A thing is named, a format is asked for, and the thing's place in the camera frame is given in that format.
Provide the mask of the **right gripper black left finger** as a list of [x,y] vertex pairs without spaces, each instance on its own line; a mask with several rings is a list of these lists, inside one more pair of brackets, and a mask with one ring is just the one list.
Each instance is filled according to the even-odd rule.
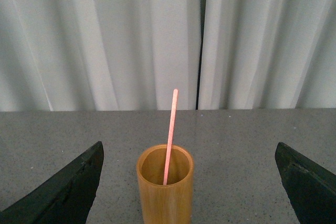
[[86,223],[104,160],[98,141],[31,193],[1,211],[1,223]]

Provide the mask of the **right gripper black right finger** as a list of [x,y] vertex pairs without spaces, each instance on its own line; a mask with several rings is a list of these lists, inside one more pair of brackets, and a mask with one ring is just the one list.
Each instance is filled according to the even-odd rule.
[[275,161],[300,223],[335,223],[335,174],[279,142]]

